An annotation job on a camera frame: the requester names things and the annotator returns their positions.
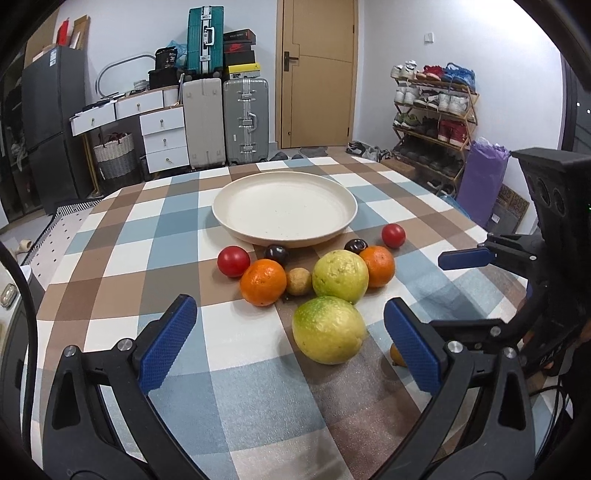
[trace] refrigerator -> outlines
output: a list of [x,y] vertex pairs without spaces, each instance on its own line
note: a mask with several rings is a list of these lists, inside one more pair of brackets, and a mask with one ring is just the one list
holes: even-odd
[[22,72],[22,122],[31,171],[48,215],[85,199],[92,180],[70,118],[85,107],[83,50],[57,46]]

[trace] screw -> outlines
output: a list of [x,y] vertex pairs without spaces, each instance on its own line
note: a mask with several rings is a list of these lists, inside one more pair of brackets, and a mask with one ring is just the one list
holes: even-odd
[[124,338],[123,340],[119,340],[119,342],[117,343],[117,348],[121,352],[126,352],[128,350],[131,350],[131,347],[133,347],[133,345],[134,341],[131,338]]
[[447,344],[447,349],[451,353],[460,353],[462,350],[464,350],[464,346],[460,342],[456,342],[455,340],[452,340],[451,342],[449,342]]
[[517,352],[515,351],[514,348],[511,348],[510,346],[506,346],[505,348],[503,348],[503,354],[507,358],[511,358],[511,359],[514,359],[515,357],[517,357]]
[[74,345],[68,345],[64,348],[64,356],[74,356],[76,353],[76,347]]

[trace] teal suitcase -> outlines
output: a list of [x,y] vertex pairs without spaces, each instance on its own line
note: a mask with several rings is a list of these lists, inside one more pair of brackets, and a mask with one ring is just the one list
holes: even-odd
[[223,70],[223,7],[189,10],[187,68],[201,74]]

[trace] blue sneaker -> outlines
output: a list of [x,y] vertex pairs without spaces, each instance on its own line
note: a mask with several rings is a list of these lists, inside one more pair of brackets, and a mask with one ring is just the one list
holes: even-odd
[[472,93],[476,93],[476,74],[473,70],[468,70],[455,63],[448,63],[443,69],[444,75],[442,82],[461,83],[466,85]]

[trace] red sneaker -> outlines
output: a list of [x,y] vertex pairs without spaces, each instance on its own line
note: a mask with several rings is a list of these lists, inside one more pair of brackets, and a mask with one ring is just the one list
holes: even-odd
[[439,122],[439,130],[437,132],[437,138],[442,142],[449,142],[452,136],[453,125],[450,120],[441,120]]
[[461,122],[450,122],[452,134],[449,139],[449,143],[455,145],[456,147],[463,147],[464,143],[468,139],[468,129],[466,128],[466,124]]
[[439,65],[435,65],[434,67],[425,66],[423,70],[423,75],[428,80],[437,80],[441,82],[441,77],[443,76],[444,71]]

